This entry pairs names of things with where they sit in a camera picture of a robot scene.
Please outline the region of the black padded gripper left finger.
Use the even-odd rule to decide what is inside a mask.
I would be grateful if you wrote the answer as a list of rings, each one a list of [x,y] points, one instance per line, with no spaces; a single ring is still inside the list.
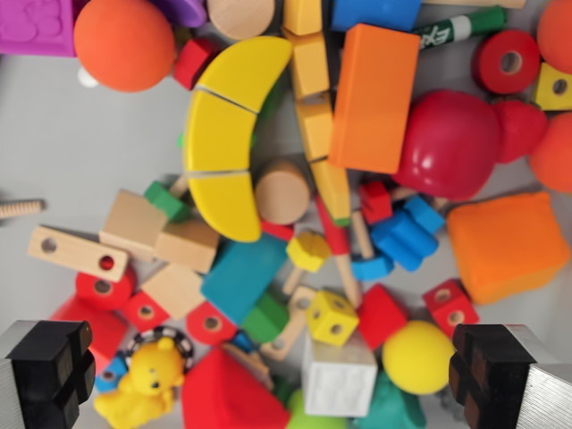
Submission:
[[[1,334],[1,426],[72,428],[93,390],[86,321],[16,321]]]

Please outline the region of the black padded gripper right finger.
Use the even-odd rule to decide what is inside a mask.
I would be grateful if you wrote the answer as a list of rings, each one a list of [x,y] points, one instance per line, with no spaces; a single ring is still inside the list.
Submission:
[[[569,428],[571,365],[523,324],[458,324],[449,384],[471,428]]]

